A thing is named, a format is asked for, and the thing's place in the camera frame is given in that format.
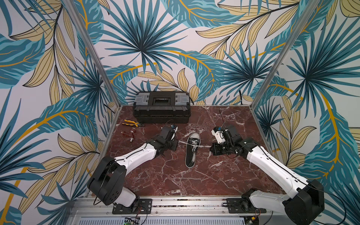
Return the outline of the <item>black white canvas sneaker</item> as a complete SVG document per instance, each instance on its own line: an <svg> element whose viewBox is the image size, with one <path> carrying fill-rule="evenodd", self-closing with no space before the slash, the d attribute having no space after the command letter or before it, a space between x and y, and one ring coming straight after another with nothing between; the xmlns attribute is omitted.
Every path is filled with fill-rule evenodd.
<svg viewBox="0 0 360 225"><path fill-rule="evenodd" d="M199 143L201 144L201 137L199 133L192 133L188 140L189 143ZM186 157L185 157L185 165L188 168L193 168L196 163L196 155L197 155L198 147L193 147L186 144Z"/></svg>

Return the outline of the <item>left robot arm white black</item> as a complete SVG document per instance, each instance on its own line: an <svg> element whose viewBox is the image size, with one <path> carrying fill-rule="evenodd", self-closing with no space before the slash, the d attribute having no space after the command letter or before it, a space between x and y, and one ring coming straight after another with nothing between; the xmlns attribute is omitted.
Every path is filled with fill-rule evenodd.
<svg viewBox="0 0 360 225"><path fill-rule="evenodd" d="M104 205L137 207L139 197L124 187L126 176L143 163L163 155L166 150L175 151L178 145L175 138L177 130L176 125L163 127L157 136L139 148L119 157L103 157L89 179L87 188Z"/></svg>

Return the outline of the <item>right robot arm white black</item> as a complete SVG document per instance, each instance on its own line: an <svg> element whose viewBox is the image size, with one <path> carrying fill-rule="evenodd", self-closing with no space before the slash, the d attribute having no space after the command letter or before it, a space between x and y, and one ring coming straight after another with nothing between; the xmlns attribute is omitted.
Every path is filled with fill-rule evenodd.
<svg viewBox="0 0 360 225"><path fill-rule="evenodd" d="M216 139L210 147L214 156L241 156L285 191L280 195L251 189L242 195L247 207L285 214L297 225L311 224L324 211L324 189L320 182L309 181L292 171L252 138L243 139L232 125L215 127L211 133Z"/></svg>

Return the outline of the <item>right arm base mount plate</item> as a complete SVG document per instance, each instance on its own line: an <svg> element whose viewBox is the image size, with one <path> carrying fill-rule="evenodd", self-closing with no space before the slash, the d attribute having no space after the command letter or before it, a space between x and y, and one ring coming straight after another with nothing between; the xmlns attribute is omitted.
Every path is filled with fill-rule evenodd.
<svg viewBox="0 0 360 225"><path fill-rule="evenodd" d="M223 207L228 209L230 214L236 213L266 213L266 209L256 208L253 204L245 198L227 198L226 202L222 203Z"/></svg>

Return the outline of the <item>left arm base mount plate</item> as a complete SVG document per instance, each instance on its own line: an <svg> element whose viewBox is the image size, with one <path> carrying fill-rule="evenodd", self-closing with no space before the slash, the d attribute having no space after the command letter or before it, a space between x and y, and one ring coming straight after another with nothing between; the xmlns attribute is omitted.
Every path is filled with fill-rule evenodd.
<svg viewBox="0 0 360 225"><path fill-rule="evenodd" d="M113 215L135 215L135 214L150 214L152 211L152 199L136 199L129 207L122 204L115 203L113 206Z"/></svg>

